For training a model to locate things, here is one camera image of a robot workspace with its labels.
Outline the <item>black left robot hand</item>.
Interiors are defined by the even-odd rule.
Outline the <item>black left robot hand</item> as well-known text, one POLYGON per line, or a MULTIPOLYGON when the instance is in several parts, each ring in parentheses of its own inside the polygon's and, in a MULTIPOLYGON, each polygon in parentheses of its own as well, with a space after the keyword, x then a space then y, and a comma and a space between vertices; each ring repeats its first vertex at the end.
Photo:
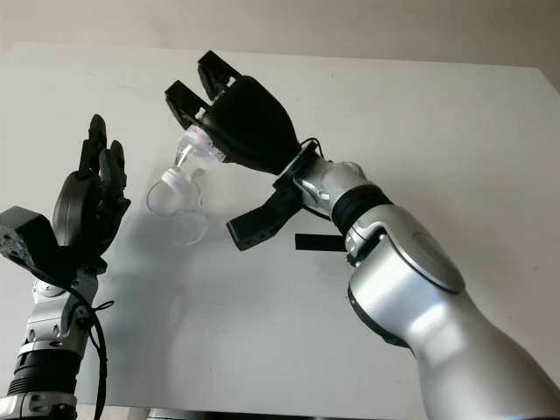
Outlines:
POLYGON ((106 123, 95 114, 78 169, 66 177, 52 217, 57 241, 77 267, 96 274, 106 271, 102 255, 131 204, 124 196, 126 185, 123 146, 108 142, 106 123))

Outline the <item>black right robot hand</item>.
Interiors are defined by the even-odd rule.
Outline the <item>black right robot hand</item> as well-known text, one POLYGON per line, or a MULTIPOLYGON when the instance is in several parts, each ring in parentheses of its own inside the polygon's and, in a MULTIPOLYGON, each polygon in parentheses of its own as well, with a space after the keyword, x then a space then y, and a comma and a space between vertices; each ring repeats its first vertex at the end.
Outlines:
POLYGON ((199 59, 198 73, 210 103, 179 80, 164 92, 181 127, 194 125, 206 132, 228 163, 280 174, 300 150, 282 104, 255 78, 239 73, 215 52, 199 59))

